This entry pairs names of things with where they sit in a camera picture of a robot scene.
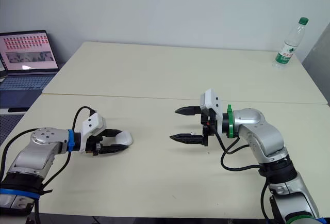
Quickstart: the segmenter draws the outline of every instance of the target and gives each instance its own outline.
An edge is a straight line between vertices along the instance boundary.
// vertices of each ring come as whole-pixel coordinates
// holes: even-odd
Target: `plastic water bottle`
[[[300,18],[298,25],[289,33],[284,41],[282,49],[277,54],[274,66],[283,68],[293,56],[294,51],[297,49],[299,43],[305,34],[305,26],[308,23],[308,18]]]

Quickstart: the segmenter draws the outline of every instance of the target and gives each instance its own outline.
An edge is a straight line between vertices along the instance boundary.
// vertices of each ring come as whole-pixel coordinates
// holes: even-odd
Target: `white table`
[[[330,108],[319,104],[230,103],[233,109],[261,110],[281,131],[320,214],[330,216],[327,194]],[[185,145],[169,138],[177,133],[201,133],[199,116],[174,113],[179,107],[198,104],[193,100],[43,94],[8,138],[33,127],[69,129],[76,110],[83,105],[97,109],[106,118],[108,128],[129,130],[133,135],[133,145],[117,155],[93,157],[74,152],[65,171],[49,185],[48,189],[54,191],[41,197],[42,213],[262,218],[259,198],[264,178],[256,169],[244,172],[222,169],[222,152],[214,137],[208,147]],[[81,113],[78,126],[87,114]],[[28,141],[29,136],[25,135],[12,145],[6,168]],[[49,177],[66,157],[56,156]],[[232,167],[256,163],[249,149],[228,156],[225,162]],[[271,215],[268,196],[267,191],[265,205]]]
[[[44,93],[199,99],[213,87],[227,101],[327,101],[294,56],[284,70],[275,52],[85,42]]]

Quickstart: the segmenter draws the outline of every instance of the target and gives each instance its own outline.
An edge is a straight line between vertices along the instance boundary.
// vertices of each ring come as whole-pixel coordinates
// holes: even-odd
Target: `gray wall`
[[[301,61],[330,22],[329,0],[0,0],[0,31],[46,29],[61,61],[84,41],[276,51],[303,16]]]
[[[303,66],[330,103],[330,23],[309,52]]]

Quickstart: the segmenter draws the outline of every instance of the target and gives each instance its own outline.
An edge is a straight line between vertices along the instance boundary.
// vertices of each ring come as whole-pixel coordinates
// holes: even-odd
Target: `robotic arm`
[[[227,113],[221,110],[217,95],[212,89],[207,90],[201,95],[200,106],[176,110],[182,115],[201,114],[203,135],[177,134],[171,138],[187,144],[207,146],[209,135],[216,134],[218,137],[218,133],[226,133],[228,138],[243,137],[259,163],[259,174],[266,177],[272,193],[270,203],[276,222],[319,223],[316,220],[319,218],[316,204],[301,175],[295,170],[280,132],[256,109],[232,111],[229,105]]]
[[[44,191],[43,184],[55,155],[72,151],[88,152],[93,155],[116,153],[132,144],[128,131],[106,129],[105,119],[92,111],[82,123],[80,132],[59,130],[52,127],[35,129],[30,143],[18,154],[10,166],[0,187],[0,211],[5,214],[28,215]],[[115,137],[115,144],[101,144],[103,136]],[[1,180],[4,165],[2,164]]]

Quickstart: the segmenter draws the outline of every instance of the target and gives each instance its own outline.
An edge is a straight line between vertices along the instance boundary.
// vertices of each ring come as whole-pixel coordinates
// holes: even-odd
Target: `black cable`
[[[6,164],[6,156],[7,156],[7,152],[8,149],[10,147],[10,145],[19,137],[21,137],[22,135],[25,135],[26,133],[32,132],[34,130],[37,129],[29,129],[23,132],[20,132],[18,135],[14,136],[5,146],[4,151],[2,152],[2,158],[1,158],[1,170],[0,170],[0,181],[2,181],[2,178],[4,177],[5,174],[5,164]]]
[[[214,134],[216,135],[217,137],[217,140],[222,148],[222,150],[226,153],[226,154],[233,154],[237,151],[229,151],[230,148],[232,148],[234,145],[237,144],[237,142],[240,140],[240,137],[238,137],[228,148],[225,147],[225,145],[223,144],[222,142],[222,139],[217,131],[217,129],[214,127],[214,126],[211,126],[211,129],[213,130]]]
[[[44,183],[44,185],[42,186],[42,188],[44,189],[58,174],[60,174],[64,169],[65,167],[68,165],[69,161],[70,161],[70,158],[71,158],[71,152],[68,153],[68,157],[67,157],[67,160],[66,162],[64,163],[64,165],[61,167],[61,169],[59,169],[53,176],[51,176],[50,179],[48,179],[48,181],[46,183]]]
[[[241,149],[243,149],[243,148],[247,148],[247,147],[249,147],[249,145],[243,145],[243,146],[241,146],[241,147],[235,149],[235,150],[236,150],[235,152],[237,152],[237,151],[239,151],[239,150],[241,150]],[[250,165],[250,166],[244,166],[244,167],[239,167],[239,168],[231,168],[231,167],[227,167],[227,166],[225,166],[224,163],[223,163],[223,160],[224,160],[224,158],[225,158],[225,155],[226,155],[226,153],[223,153],[223,154],[222,154],[221,159],[220,159],[220,164],[221,164],[221,166],[222,166],[224,169],[226,169],[226,170],[228,170],[228,171],[245,171],[245,170],[249,170],[249,169],[252,169],[252,168],[259,168],[259,169],[261,168],[260,165]]]
[[[92,216],[92,217],[93,217],[93,219],[96,221],[97,224],[101,224],[101,223],[97,220],[97,218],[96,218],[95,216]]]
[[[39,199],[35,199],[35,221],[36,224],[41,224],[39,216]]]
[[[80,107],[77,112],[76,112],[76,115],[74,116],[74,119],[73,119],[73,124],[72,124],[72,130],[74,131],[74,129],[76,128],[76,121],[77,121],[77,118],[78,118],[78,115],[79,113],[81,112],[81,110],[83,109],[89,109],[90,110],[90,116],[95,113],[96,111],[93,110],[91,107],[88,107],[88,106],[83,106],[83,107]],[[59,169],[53,176],[51,176],[50,179],[48,179],[48,181],[46,183],[44,183],[43,185],[43,189],[58,175],[60,174],[64,169],[65,167],[68,165],[69,161],[70,161],[70,158],[71,158],[71,152],[68,152],[68,157],[67,157],[67,160],[65,162],[65,164],[61,167],[61,169]]]
[[[73,124],[72,124],[72,130],[74,130],[75,127],[76,127],[77,117],[78,117],[78,115],[79,115],[79,113],[81,112],[82,109],[89,109],[89,110],[90,110],[90,116],[96,112],[95,110],[93,110],[91,107],[88,107],[88,106],[80,107],[80,108],[77,110],[76,115],[74,116]]]
[[[266,178],[266,181],[265,181],[265,184],[262,188],[262,191],[261,191],[261,196],[260,196],[260,205],[261,205],[261,211],[262,211],[262,214],[264,216],[264,218],[266,219],[267,222],[270,222],[267,214],[266,214],[266,211],[265,211],[265,206],[263,204],[263,198],[265,196],[265,192],[266,192],[266,189],[267,189],[267,186],[268,186],[268,179]]]

